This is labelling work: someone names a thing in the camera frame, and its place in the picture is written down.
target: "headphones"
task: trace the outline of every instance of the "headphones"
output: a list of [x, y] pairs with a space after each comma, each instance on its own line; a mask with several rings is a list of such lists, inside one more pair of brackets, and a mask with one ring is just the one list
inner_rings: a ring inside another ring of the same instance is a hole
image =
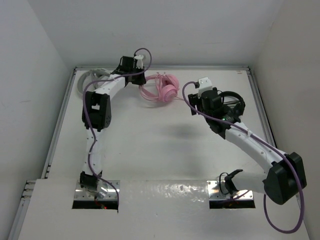
[[223, 91], [219, 94], [219, 96], [222, 97], [223, 103], [225, 102], [225, 97], [232, 97], [232, 98], [237, 99], [239, 101], [239, 103], [237, 103], [234, 106], [233, 112], [238, 116], [241, 116], [244, 114], [246, 104], [245, 104], [244, 99], [238, 93], [236, 93], [234, 91]]
[[154, 80], [158, 94], [149, 92], [143, 85], [139, 86], [141, 96], [152, 102], [169, 103], [178, 95], [179, 81], [172, 74], [157, 74], [147, 76], [146, 81]]

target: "gray wall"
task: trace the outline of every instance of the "gray wall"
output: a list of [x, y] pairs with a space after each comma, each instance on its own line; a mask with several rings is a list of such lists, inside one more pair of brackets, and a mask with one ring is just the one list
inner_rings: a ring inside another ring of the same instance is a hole
[[320, 2], [286, 0], [254, 69], [276, 142], [304, 160], [305, 221], [319, 239]]
[[250, 65], [283, 2], [28, 1], [70, 66], [118, 64], [140, 47], [157, 65]]
[[0, 240], [41, 172], [71, 70], [26, 0], [0, 2]]

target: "white table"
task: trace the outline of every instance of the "white table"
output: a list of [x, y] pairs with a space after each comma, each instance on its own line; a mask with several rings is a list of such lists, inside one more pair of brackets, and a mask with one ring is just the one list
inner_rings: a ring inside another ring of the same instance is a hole
[[[163, 71], [177, 76], [181, 88], [186, 82], [209, 77], [219, 90], [239, 93], [246, 103], [243, 122], [257, 135], [271, 139], [245, 68], [168, 68], [146, 75]], [[264, 216], [262, 194], [254, 194], [254, 209], [209, 209], [206, 180], [235, 169], [261, 173], [262, 169], [213, 133], [203, 117], [191, 116], [183, 101], [151, 104], [131, 84], [112, 99], [103, 163], [103, 176], [120, 180], [119, 213], [72, 209], [86, 148], [82, 101], [76, 89], [83, 72], [77, 70], [71, 84], [62, 125], [57, 125], [47, 160], [49, 173], [47, 179], [36, 181], [20, 240], [308, 239], [304, 225], [291, 235], [273, 230]], [[187, 94], [195, 92], [192, 86], [187, 88]], [[284, 206], [269, 200], [268, 210], [273, 222], [284, 229], [292, 228], [299, 217], [295, 198]]]

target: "pink cable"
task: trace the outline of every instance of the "pink cable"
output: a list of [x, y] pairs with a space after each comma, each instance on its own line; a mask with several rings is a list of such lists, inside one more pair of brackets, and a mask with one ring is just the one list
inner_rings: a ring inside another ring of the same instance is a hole
[[166, 73], [160, 74], [157, 72], [157, 74], [147, 76], [145, 80], [155, 81], [157, 94], [154, 94], [146, 90], [144, 85], [139, 86], [140, 94], [144, 99], [151, 102], [164, 103], [171, 102], [174, 98], [182, 100], [182, 98], [177, 97], [179, 90], [179, 81], [174, 75]]

